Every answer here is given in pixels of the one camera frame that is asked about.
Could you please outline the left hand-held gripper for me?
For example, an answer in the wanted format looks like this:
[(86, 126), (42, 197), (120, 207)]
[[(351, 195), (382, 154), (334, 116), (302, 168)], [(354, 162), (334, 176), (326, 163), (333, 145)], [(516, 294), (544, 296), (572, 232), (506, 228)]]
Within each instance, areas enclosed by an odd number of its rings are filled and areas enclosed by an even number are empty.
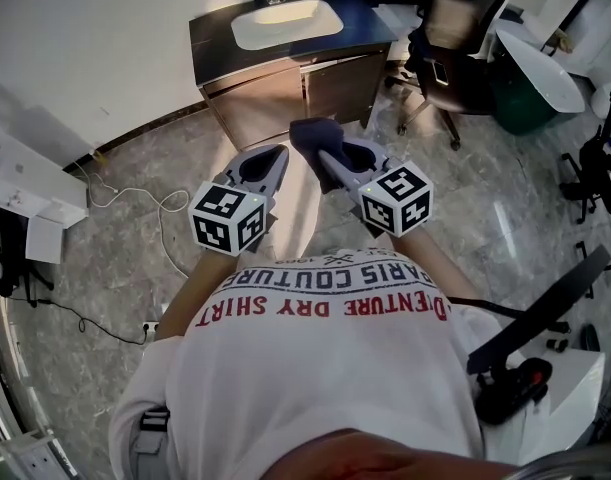
[(203, 182), (188, 210), (194, 241), (229, 256), (256, 251), (277, 221), (274, 196), (288, 163), (286, 146), (259, 146), (239, 153)]

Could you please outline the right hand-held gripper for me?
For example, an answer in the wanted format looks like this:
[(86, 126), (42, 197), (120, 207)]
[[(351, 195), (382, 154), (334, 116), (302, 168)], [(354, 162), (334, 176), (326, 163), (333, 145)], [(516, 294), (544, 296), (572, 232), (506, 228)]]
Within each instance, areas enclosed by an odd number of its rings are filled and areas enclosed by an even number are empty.
[[(361, 138), (346, 138), (342, 150), (341, 160), (318, 151), (321, 191), (349, 191), (358, 217), (374, 237), (387, 233), (400, 238), (429, 220), (434, 184), (416, 164), (406, 161), (393, 167), (385, 165), (387, 151)], [(369, 170), (381, 171), (369, 176)]]

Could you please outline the dark blue cloth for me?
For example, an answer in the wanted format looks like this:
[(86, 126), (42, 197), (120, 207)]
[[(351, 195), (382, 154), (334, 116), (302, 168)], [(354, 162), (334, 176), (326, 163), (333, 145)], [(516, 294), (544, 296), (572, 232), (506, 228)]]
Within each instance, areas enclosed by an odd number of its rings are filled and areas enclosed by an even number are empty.
[(321, 193), (340, 188), (327, 172), (319, 153), (328, 153), (334, 160), (352, 172), (372, 168), (375, 156), (362, 146), (344, 141), (344, 130), (338, 122), (324, 117), (295, 120), (290, 123), (292, 146), (305, 159), (320, 183)]

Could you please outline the person's right forearm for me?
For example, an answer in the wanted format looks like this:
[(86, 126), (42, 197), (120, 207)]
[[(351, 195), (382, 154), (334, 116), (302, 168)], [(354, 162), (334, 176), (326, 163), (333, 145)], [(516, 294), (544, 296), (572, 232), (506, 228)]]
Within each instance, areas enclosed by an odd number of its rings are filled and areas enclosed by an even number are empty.
[(479, 298), (475, 286), (422, 226), (401, 237), (391, 235), (390, 240), (393, 249), (423, 269), (447, 297)]

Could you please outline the person's left forearm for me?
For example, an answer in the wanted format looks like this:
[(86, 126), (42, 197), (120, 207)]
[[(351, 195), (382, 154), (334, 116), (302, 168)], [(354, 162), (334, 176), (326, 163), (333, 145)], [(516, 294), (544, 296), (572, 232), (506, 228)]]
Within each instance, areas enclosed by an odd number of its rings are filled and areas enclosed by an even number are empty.
[(154, 340), (184, 336), (218, 286), (237, 269), (237, 257), (207, 250), (162, 316)]

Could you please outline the dark vanity cabinet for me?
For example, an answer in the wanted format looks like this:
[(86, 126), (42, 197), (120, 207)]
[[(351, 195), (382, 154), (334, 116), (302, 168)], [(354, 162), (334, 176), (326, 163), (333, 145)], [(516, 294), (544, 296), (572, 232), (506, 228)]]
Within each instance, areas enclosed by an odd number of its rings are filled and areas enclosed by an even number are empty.
[(271, 6), (265, 1), (190, 21), (196, 86), (236, 149), (275, 141), (304, 118), (368, 124), (396, 36), (363, 0), (323, 1), (343, 21), (341, 32), (259, 51), (236, 44), (231, 21)]

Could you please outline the black office chair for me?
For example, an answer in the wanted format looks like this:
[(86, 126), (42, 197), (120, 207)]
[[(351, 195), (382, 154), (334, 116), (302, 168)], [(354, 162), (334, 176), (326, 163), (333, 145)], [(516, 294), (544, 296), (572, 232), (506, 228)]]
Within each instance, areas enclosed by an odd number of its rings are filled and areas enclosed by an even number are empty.
[[(427, 107), (434, 107), (446, 124), (450, 146), (457, 151), (461, 139), (451, 118), (453, 114), (491, 115), (496, 103), (486, 76), (484, 62), (476, 59), (489, 26), (504, 0), (431, 0), (421, 25), (409, 35), (410, 56), (404, 69), (409, 78), (387, 76), (384, 85), (409, 86), (424, 101), (398, 126), (403, 135), (407, 126)], [(442, 86), (435, 80), (432, 61), (445, 66), (449, 80)]]

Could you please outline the white sink basin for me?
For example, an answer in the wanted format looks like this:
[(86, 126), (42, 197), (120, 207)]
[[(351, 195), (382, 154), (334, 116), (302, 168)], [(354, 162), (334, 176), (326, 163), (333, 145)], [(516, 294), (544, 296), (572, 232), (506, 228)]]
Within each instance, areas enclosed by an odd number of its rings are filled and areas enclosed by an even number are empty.
[(335, 35), (344, 23), (323, 0), (299, 0), (257, 9), (231, 21), (236, 44), (259, 51), (296, 41)]

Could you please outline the white table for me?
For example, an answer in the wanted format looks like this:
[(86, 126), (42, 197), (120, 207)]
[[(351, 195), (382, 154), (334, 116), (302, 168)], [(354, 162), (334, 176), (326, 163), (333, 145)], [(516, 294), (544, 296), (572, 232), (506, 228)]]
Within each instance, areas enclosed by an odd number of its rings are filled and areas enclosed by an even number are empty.
[(539, 95), (557, 112), (578, 114), (585, 100), (571, 76), (551, 57), (504, 30), (496, 35)]

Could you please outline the small white box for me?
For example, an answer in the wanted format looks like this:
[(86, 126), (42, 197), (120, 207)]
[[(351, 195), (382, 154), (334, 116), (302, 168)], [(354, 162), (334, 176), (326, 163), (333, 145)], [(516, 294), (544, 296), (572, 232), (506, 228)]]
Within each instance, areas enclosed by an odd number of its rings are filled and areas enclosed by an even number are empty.
[(25, 257), (29, 260), (60, 264), (62, 260), (63, 225), (34, 216), (28, 220)]

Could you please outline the large white box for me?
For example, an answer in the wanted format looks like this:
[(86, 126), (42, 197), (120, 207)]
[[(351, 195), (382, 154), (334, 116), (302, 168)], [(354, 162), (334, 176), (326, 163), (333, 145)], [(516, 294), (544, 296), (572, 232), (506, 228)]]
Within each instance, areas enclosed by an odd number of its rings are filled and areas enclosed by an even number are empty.
[(0, 208), (69, 228), (89, 215), (87, 185), (0, 127)]

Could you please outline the black tripod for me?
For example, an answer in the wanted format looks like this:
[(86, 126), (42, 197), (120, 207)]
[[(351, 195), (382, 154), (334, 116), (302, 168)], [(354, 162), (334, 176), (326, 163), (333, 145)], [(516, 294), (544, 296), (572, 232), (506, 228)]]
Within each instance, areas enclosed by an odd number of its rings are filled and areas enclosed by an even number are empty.
[(611, 154), (604, 150), (611, 133), (611, 91), (609, 103), (603, 125), (598, 127), (596, 134), (579, 151), (580, 164), (577, 164), (569, 153), (564, 153), (561, 157), (571, 164), (578, 178), (576, 183), (559, 184), (566, 200), (582, 203), (577, 224), (584, 223), (587, 212), (593, 213), (596, 210), (596, 199), (600, 199), (611, 214)]

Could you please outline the black controller with red button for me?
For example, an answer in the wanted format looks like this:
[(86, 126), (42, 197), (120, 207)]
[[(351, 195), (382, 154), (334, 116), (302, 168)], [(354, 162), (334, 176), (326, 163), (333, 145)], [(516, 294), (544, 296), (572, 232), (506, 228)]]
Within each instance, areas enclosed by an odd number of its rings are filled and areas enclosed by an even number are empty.
[(529, 358), (516, 368), (503, 367), (489, 375), (478, 374), (480, 392), (475, 401), (478, 418), (491, 426), (506, 423), (530, 401), (538, 403), (544, 398), (552, 373), (550, 362)]

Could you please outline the black equipment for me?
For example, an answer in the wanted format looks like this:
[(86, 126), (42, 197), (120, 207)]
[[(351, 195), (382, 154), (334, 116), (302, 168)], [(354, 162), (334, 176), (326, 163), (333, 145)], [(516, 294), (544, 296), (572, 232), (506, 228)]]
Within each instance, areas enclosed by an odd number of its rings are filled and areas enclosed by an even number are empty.
[(30, 276), (50, 291), (54, 284), (37, 270), (32, 260), (26, 258), (27, 227), (26, 217), (0, 208), (0, 296), (10, 297), (24, 282), (26, 300), (36, 307), (38, 301), (33, 300), (30, 293)]

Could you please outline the grey belt with black buckle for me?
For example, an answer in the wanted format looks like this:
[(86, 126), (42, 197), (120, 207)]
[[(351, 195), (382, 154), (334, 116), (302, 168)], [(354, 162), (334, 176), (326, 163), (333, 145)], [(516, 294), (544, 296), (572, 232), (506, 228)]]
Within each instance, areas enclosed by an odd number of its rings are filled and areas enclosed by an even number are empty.
[(133, 480), (170, 480), (166, 455), (168, 421), (166, 406), (145, 411), (130, 435), (129, 457)]

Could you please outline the white cabinet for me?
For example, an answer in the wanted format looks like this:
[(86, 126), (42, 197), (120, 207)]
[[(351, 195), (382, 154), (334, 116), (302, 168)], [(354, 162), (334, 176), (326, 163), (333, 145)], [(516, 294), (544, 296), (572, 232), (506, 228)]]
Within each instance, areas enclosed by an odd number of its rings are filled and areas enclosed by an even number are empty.
[(566, 349), (549, 354), (550, 419), (544, 444), (548, 453), (572, 447), (592, 424), (601, 397), (605, 354)]

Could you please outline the white metal frame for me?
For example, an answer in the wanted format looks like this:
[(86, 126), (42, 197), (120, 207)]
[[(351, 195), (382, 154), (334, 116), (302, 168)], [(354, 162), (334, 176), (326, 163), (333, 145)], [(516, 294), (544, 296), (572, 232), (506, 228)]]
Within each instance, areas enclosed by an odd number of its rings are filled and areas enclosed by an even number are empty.
[(0, 479), (82, 480), (57, 439), (0, 297)]

